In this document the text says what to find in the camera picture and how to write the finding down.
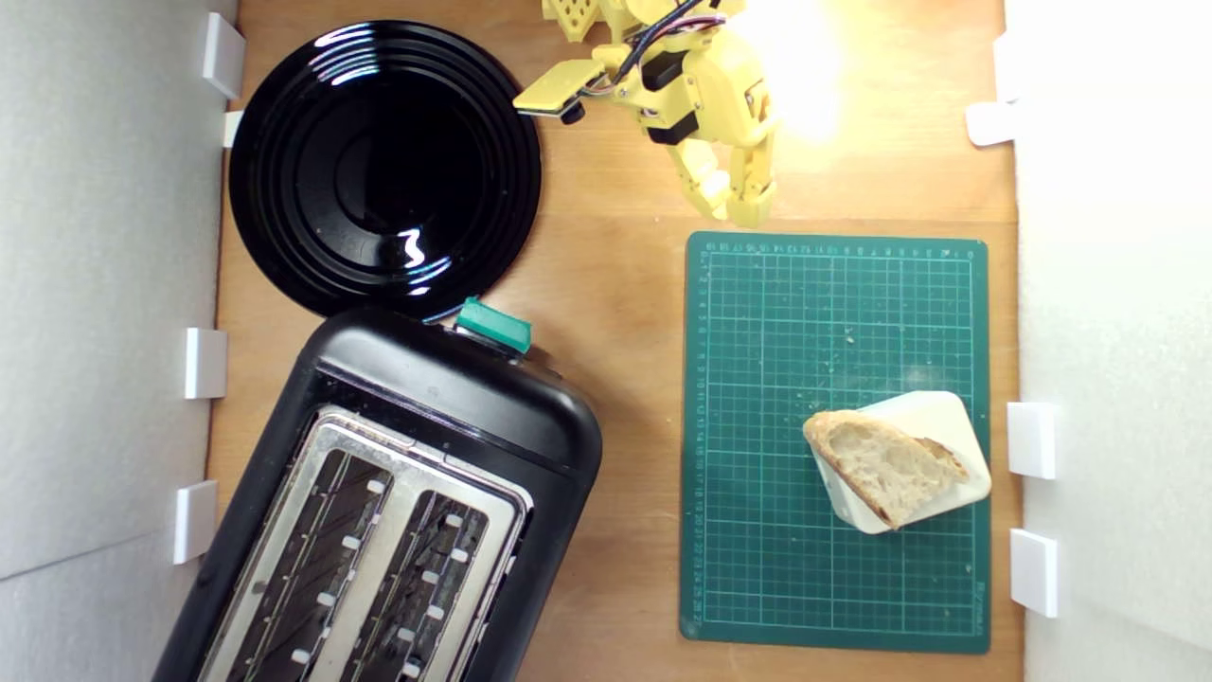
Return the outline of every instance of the white wall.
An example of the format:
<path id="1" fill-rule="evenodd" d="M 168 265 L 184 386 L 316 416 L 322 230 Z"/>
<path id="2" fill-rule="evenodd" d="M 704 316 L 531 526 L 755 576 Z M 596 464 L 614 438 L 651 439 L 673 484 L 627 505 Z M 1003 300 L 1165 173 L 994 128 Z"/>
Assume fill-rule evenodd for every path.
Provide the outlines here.
<path id="1" fill-rule="evenodd" d="M 1056 403 L 1030 682 L 1212 680 L 1212 44 L 1199 2 L 1007 0 L 1024 401 Z"/>
<path id="2" fill-rule="evenodd" d="M 0 680 L 147 678 L 196 572 L 172 491 L 202 478 L 182 400 L 211 326 L 223 97 L 206 12 L 235 0 L 0 11 Z"/>

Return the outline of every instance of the white dish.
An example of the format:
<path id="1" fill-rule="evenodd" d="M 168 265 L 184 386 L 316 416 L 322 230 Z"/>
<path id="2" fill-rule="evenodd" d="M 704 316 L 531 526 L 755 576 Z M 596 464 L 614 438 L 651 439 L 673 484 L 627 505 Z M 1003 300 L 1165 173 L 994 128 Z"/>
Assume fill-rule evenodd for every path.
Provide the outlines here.
<path id="1" fill-rule="evenodd" d="M 981 443 L 977 441 L 976 431 L 972 430 L 972 423 L 968 420 L 964 402 L 955 394 L 914 391 L 861 408 L 858 412 L 891 424 L 914 439 L 931 439 L 942 443 L 955 454 L 955 458 L 968 472 L 967 482 L 953 485 L 939 497 L 922 505 L 905 526 L 989 497 L 989 492 L 993 489 L 989 465 L 985 464 Z M 825 482 L 825 491 L 829 493 L 834 512 L 842 521 L 869 535 L 891 531 L 888 525 L 880 521 L 880 517 L 875 516 L 867 503 L 854 494 L 850 486 L 846 486 L 846 482 L 829 466 L 829 463 L 821 459 L 816 451 L 812 452 L 812 455 L 817 460 L 821 478 Z"/>

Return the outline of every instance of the white bracket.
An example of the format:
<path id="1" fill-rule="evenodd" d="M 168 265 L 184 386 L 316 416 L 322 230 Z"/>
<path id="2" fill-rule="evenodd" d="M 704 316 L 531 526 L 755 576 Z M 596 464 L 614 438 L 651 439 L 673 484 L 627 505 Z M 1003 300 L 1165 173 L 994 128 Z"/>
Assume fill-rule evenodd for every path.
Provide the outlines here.
<path id="1" fill-rule="evenodd" d="M 1004 33 L 993 41 L 994 80 L 997 88 L 996 102 L 977 102 L 965 111 L 968 139 L 977 147 L 989 147 L 1010 142 L 1018 134 L 1014 102 L 1023 93 L 1023 59 L 1018 42 L 1011 33 Z"/>
<path id="2" fill-rule="evenodd" d="M 1010 598 L 1046 618 L 1057 617 L 1056 540 L 1010 531 Z"/>
<path id="3" fill-rule="evenodd" d="M 240 121 L 244 120 L 244 109 L 239 111 L 228 111 L 223 120 L 223 148 L 230 149 L 235 144 L 235 131 L 240 127 Z"/>
<path id="4" fill-rule="evenodd" d="M 206 22 L 202 78 L 228 99 L 240 97 L 244 81 L 244 50 L 245 40 L 240 31 L 227 23 L 222 15 L 211 12 Z"/>
<path id="5" fill-rule="evenodd" d="M 218 483 L 204 481 L 177 491 L 172 563 L 183 564 L 210 549 L 215 539 L 217 517 Z"/>
<path id="6" fill-rule="evenodd" d="M 185 329 L 185 400 L 227 395 L 227 332 L 196 326 Z"/>
<path id="7" fill-rule="evenodd" d="M 1008 403 L 1006 441 L 1010 471 L 1052 481 L 1057 477 L 1057 407 Z"/>

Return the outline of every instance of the bread slice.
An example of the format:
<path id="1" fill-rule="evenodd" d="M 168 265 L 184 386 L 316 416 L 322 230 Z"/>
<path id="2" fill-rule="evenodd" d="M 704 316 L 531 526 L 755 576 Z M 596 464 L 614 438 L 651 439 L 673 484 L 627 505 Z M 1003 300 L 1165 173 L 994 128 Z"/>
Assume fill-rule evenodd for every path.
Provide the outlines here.
<path id="1" fill-rule="evenodd" d="M 942 445 L 856 411 L 812 415 L 804 424 L 804 437 L 892 529 L 953 483 L 968 480 L 964 465 Z"/>

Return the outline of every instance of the black plate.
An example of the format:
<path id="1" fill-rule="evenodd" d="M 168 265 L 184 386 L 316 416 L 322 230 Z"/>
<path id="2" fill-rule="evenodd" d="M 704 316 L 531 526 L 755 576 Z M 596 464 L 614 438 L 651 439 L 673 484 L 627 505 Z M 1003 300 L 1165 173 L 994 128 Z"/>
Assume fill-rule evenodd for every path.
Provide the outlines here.
<path id="1" fill-rule="evenodd" d="M 431 320 L 504 274 L 538 208 L 538 134 L 476 45 L 378 21 L 299 47 L 248 101 L 231 149 L 240 236 L 287 296 Z"/>

